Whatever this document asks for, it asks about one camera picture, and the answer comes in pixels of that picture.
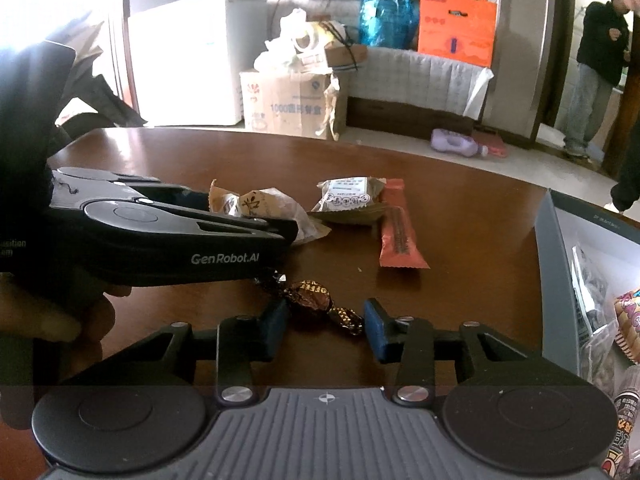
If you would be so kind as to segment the operator left hand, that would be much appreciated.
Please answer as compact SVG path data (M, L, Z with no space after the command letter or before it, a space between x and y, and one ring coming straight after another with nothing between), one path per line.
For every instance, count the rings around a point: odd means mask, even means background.
M126 285L69 283L64 278L1 275L1 420L28 429L50 387L102 359L115 324L111 297Z

